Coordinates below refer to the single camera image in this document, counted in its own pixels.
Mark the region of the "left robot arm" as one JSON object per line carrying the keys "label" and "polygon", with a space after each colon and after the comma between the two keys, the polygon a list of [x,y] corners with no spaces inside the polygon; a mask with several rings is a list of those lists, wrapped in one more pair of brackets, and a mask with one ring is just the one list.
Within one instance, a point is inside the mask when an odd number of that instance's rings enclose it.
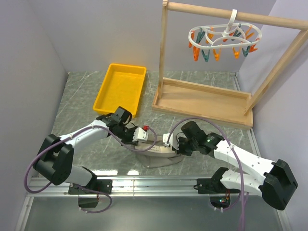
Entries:
{"label": "left robot arm", "polygon": [[33,168],[54,185],[63,182],[78,184],[85,193],[97,188],[95,175],[85,167],[73,165],[74,155],[95,141],[114,134],[124,144],[133,144],[136,126],[127,128],[132,114],[118,107],[114,113],[101,115],[89,125],[63,136],[53,134],[45,138],[39,152],[43,153]]}

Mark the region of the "grey underwear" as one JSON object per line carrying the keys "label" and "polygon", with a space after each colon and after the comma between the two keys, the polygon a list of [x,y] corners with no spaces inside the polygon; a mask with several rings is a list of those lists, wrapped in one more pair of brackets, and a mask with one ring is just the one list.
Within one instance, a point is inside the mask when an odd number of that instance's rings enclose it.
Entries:
{"label": "grey underwear", "polygon": [[[146,168],[158,168],[166,167],[170,165],[177,164],[184,159],[184,155],[177,154],[176,149],[169,145],[165,146],[165,141],[169,134],[164,134],[163,136],[157,137],[157,142],[154,147],[146,152],[135,152],[136,158],[140,163]],[[139,142],[133,147],[134,150],[145,150],[150,147],[153,143],[153,137],[149,137],[149,141]]]}

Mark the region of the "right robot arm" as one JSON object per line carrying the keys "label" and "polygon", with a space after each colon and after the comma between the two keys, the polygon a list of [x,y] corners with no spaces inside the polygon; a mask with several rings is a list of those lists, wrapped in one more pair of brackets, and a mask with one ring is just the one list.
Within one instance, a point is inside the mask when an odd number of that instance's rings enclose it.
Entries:
{"label": "right robot arm", "polygon": [[285,210],[298,183],[287,162],[272,161],[254,155],[214,132],[205,133],[194,121],[181,127],[182,137],[169,137],[177,154],[191,156],[199,152],[231,164],[235,172],[220,167],[212,177],[197,179],[199,194],[239,193],[244,191],[262,197],[271,207]]}

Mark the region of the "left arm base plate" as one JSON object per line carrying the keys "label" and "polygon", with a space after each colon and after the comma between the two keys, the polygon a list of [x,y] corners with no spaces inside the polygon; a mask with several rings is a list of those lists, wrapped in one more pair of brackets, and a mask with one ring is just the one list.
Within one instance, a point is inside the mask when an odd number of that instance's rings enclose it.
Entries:
{"label": "left arm base plate", "polygon": [[94,194],[92,191],[111,194],[112,184],[113,181],[111,179],[96,179],[94,182],[85,186],[86,189],[82,189],[77,184],[71,184],[68,189],[68,194]]}

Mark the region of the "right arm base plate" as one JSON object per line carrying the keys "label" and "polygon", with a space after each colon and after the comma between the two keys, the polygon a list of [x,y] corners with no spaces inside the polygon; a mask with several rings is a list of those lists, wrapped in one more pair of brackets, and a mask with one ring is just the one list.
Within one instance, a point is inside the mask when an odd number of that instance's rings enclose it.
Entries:
{"label": "right arm base plate", "polygon": [[220,180],[212,178],[197,179],[197,184],[193,186],[199,194],[224,194],[239,193],[238,189],[227,189]]}

